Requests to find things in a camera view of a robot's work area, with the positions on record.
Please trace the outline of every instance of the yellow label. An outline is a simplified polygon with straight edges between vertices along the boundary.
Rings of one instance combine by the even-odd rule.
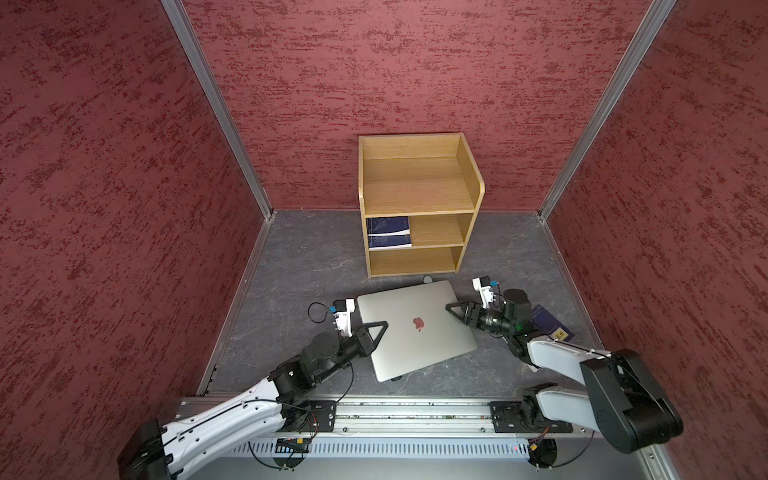
[[[563,342],[566,338],[568,338],[568,333],[566,333],[563,329],[556,329],[554,333],[552,333],[552,336]]]

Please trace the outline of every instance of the shelf compartment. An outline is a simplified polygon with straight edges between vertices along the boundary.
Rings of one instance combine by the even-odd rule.
[[[371,250],[371,276],[454,273],[462,247]]]
[[[471,213],[454,157],[371,160],[363,166],[366,217]]]
[[[485,194],[464,134],[362,135],[358,148],[368,275],[457,271]],[[370,251],[373,217],[409,217],[412,246]]]
[[[461,247],[472,214],[421,215],[409,217],[412,248]]]

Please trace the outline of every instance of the silver laptop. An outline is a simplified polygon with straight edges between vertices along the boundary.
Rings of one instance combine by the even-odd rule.
[[[357,297],[363,323],[389,323],[371,355],[380,382],[478,348],[469,327],[445,310],[455,302],[448,280]]]

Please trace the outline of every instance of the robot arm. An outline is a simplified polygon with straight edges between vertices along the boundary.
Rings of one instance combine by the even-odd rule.
[[[376,338],[369,329],[382,327]],[[137,429],[118,459],[121,480],[184,480],[217,456],[253,437],[296,432],[307,423],[317,385],[352,360],[369,356],[387,322],[367,323],[341,337],[320,333],[246,392],[189,419]]]
[[[501,311],[476,302],[452,303],[445,309],[473,328],[501,335],[522,362],[552,369],[586,387],[586,392],[555,384],[527,389],[521,404],[524,424],[544,428],[547,420],[563,420],[582,425],[602,433],[623,453],[683,432],[677,410],[638,354],[584,349],[544,335],[533,323],[523,290],[506,290],[501,304]]]

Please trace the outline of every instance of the mounting plate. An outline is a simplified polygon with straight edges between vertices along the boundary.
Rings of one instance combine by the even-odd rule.
[[[490,402],[493,429],[496,433],[538,433],[523,426],[520,402]],[[568,422],[552,420],[549,433],[573,433],[574,427]]]
[[[310,408],[315,412],[308,415],[310,420],[301,431],[314,433],[315,427],[317,427],[318,433],[332,432],[333,426],[336,424],[336,402],[333,400],[310,400]]]

